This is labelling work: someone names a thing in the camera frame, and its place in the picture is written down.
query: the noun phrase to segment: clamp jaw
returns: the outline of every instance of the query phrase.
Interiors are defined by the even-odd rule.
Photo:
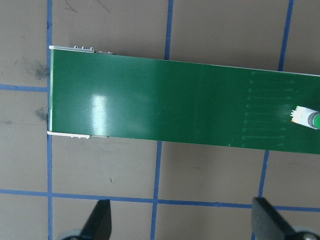
[[[258,240],[320,240],[309,231],[296,232],[263,197],[252,201],[252,230]]]

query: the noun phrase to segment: green cylindrical component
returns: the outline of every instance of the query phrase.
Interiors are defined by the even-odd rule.
[[[320,129],[320,113],[317,116],[315,116],[313,124],[317,129]]]

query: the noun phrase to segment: blue tape line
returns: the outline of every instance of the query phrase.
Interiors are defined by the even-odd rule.
[[[150,240],[154,240],[156,237],[161,154],[162,154],[162,141],[158,141],[156,146],[155,177],[154,177],[154,192],[153,192],[154,202],[152,205]]]
[[[49,46],[52,45],[52,4],[53,0],[47,0],[46,9],[46,68],[50,72],[51,57]],[[47,77],[47,104],[49,110],[50,100],[50,76]],[[53,194],[52,194],[52,136],[46,137],[47,157],[47,196],[48,196],[48,240],[53,240]]]
[[[64,199],[87,199],[87,200],[105,200],[115,202],[131,202],[131,203],[149,203],[154,202],[151,198],[138,198],[138,197],[122,197],[122,196],[99,196],[99,195],[82,195],[82,194],[70,194],[70,193],[56,193],[53,192],[52,196],[54,198],[64,198]]]
[[[47,196],[48,196],[48,239],[53,240],[53,194],[52,194],[52,136],[46,135]]]
[[[154,203],[152,205],[152,218],[151,218],[151,231],[150,231],[151,240],[154,240],[156,237],[157,210],[158,210],[158,203]]]
[[[229,202],[209,202],[209,201],[181,201],[181,200],[164,200],[159,199],[159,204],[169,205],[189,205],[189,206],[205,206],[217,208],[238,208],[238,209],[251,209],[251,204],[242,203],[229,203]]]
[[[294,0],[289,0],[288,10],[286,12],[286,19],[285,19],[285,26],[284,26],[284,33],[283,33],[283,39],[282,39],[282,46],[281,46],[278,71],[284,70],[284,62],[285,62],[285,56],[286,56],[286,51],[287,51],[287,43],[288,43],[293,7],[294,7]]]
[[[12,91],[26,91],[26,92],[47,92],[47,87],[41,86],[14,86],[0,84],[0,90],[12,90]]]
[[[2,189],[2,188],[0,188],[0,194],[38,196],[38,197],[48,196],[48,192],[24,191],[24,190],[13,190],[13,189]],[[251,204],[229,203],[229,202],[181,201],[181,200],[165,200],[165,199],[154,200],[151,198],[82,195],[82,194],[69,194],[69,193],[56,193],[56,192],[53,192],[51,195],[54,198],[64,198],[64,199],[87,199],[87,200],[109,199],[115,202],[148,203],[148,204],[157,202],[158,204],[168,204],[168,205],[188,205],[188,206],[205,206],[205,207],[217,207],[217,208],[224,207],[224,208],[240,208],[240,209],[252,208]],[[276,210],[282,210],[282,211],[312,212],[312,213],[320,212],[319,207],[303,207],[303,206],[273,206],[273,207]]]
[[[165,35],[165,49],[164,49],[164,59],[165,60],[169,60],[169,58],[170,58],[173,14],[174,14],[174,0],[168,0],[168,17],[167,17],[167,21],[166,21],[166,35]]]
[[[320,208],[318,207],[301,207],[301,206],[273,206],[276,210],[283,211],[295,211],[295,212],[312,212],[320,213]]]
[[[158,141],[157,146],[156,146],[156,162],[155,162],[153,199],[158,199],[158,194],[159,194],[161,153],[162,153],[162,141]]]
[[[259,191],[258,191],[259,198],[262,197],[263,192],[264,192],[266,173],[267,173],[267,168],[268,168],[268,160],[269,160],[269,150],[265,150],[264,157],[263,157],[263,163],[262,163]]]
[[[26,195],[26,196],[38,196],[47,197],[47,192],[42,191],[24,191],[24,190],[12,190],[12,189],[0,189],[0,194],[14,194],[14,195]]]

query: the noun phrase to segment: white plastic connector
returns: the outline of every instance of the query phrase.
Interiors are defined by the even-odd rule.
[[[64,136],[64,137],[71,137],[71,138],[78,138],[78,139],[89,139],[91,137],[91,135],[54,132],[54,131],[47,131],[47,133],[48,135],[52,135],[52,136]]]
[[[292,110],[290,115],[292,117],[291,122],[306,126],[308,128],[317,129],[316,127],[310,125],[308,121],[309,116],[314,113],[318,113],[318,111],[303,106],[296,106],[296,109]]]

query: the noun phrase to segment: dark stain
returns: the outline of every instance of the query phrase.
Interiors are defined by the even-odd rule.
[[[42,120],[47,121],[47,111],[44,107],[40,107],[35,111],[35,114]]]
[[[77,13],[77,11],[68,3],[68,0],[65,0],[65,4],[69,7],[65,7],[64,9],[67,9],[67,10],[71,10],[71,11],[74,11],[75,13]]]
[[[34,75],[35,75],[36,79],[38,79],[38,80],[42,80],[42,79],[47,80],[47,77],[49,76],[47,66],[38,62],[38,65],[35,66]]]
[[[108,13],[111,13],[111,12],[108,10],[108,8],[106,8],[99,0],[96,0],[96,1],[98,2],[98,4],[101,5],[101,7],[104,8],[104,10],[106,10]]]
[[[10,124],[12,124],[12,121],[2,121],[1,123],[3,123],[3,124],[7,124],[7,125],[10,125]]]

